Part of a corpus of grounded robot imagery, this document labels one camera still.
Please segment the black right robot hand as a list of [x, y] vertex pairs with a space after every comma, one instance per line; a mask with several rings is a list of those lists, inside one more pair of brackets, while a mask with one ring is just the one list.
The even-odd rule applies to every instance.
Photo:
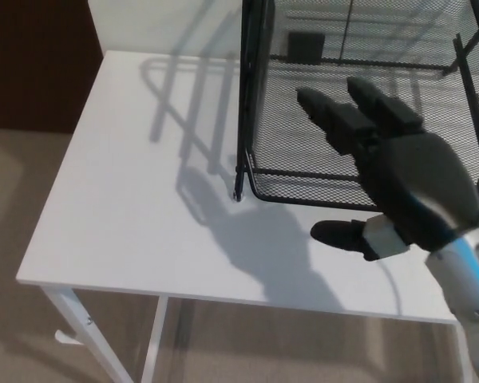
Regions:
[[404, 247], [437, 251], [479, 227], [479, 194], [461, 160], [397, 97], [361, 77], [346, 79], [353, 103], [308, 87], [297, 101], [341, 156]]

